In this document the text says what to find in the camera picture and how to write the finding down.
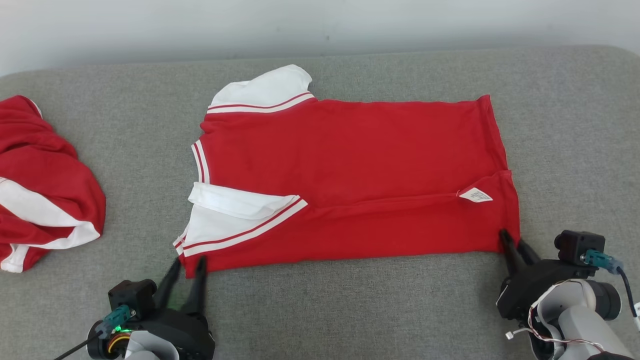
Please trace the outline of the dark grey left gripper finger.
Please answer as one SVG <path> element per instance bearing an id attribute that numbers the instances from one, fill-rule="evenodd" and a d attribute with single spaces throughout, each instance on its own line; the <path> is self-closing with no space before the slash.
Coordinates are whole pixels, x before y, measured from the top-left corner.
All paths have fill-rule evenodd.
<path id="1" fill-rule="evenodd" d="M 195 269 L 195 278 L 189 296 L 181 307 L 182 313 L 204 313 L 207 286 L 207 258 L 201 256 Z"/>
<path id="2" fill-rule="evenodd" d="M 153 294 L 153 301 L 156 310 L 165 309 L 169 303 L 169 299 L 171 293 L 173 291 L 173 286 L 176 284 L 178 280 L 178 276 L 180 274 L 182 267 L 182 263 L 179 257 L 176 257 L 172 262 L 171 266 L 163 276 L 160 283 L 157 285 L 157 289 Z"/>

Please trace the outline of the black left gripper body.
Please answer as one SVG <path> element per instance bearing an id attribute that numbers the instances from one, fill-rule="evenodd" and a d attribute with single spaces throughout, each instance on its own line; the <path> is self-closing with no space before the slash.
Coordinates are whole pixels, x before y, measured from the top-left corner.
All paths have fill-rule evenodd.
<path id="1" fill-rule="evenodd" d="M 206 319 L 178 310 L 157 310 L 142 321 L 142 328 L 169 342 L 178 360 L 212 360 L 215 340 Z"/>

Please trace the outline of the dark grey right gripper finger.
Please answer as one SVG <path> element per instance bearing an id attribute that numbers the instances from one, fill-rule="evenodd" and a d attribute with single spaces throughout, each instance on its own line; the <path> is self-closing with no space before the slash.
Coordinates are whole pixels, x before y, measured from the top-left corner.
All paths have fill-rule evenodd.
<path id="1" fill-rule="evenodd" d="M 524 239 L 519 240 L 518 253 L 527 266 L 533 266 L 541 261 L 541 257 Z"/>
<path id="2" fill-rule="evenodd" d="M 514 276 L 525 268 L 525 262 L 515 246 L 514 238 L 506 228 L 500 230 L 499 239 L 502 244 L 507 271 L 510 276 Z"/>

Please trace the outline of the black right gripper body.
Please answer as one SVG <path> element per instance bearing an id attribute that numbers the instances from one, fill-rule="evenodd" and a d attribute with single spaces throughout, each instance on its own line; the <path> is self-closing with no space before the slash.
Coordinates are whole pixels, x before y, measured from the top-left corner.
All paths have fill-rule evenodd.
<path id="1" fill-rule="evenodd" d="M 552 285 L 566 280 L 585 280 L 595 275 L 594 266 L 569 264 L 562 260 L 540 260 L 526 266 L 502 283 L 496 307 L 501 318 L 521 321 L 530 306 Z"/>

